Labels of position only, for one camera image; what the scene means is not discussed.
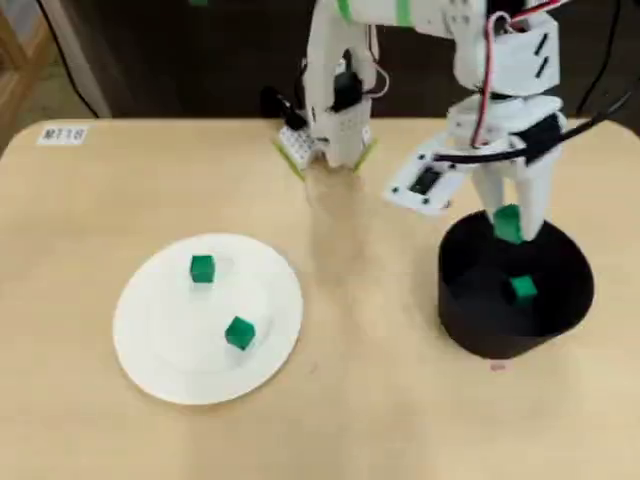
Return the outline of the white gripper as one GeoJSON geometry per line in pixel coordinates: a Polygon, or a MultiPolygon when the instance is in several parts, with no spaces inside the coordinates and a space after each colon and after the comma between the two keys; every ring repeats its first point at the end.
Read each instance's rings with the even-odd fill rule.
{"type": "Polygon", "coordinates": [[[505,205],[499,168],[522,170],[517,199],[524,240],[533,240],[545,221],[567,124],[562,106],[557,97],[491,100],[487,105],[469,97],[447,112],[446,168],[476,168],[472,181],[485,210],[505,205]]]}

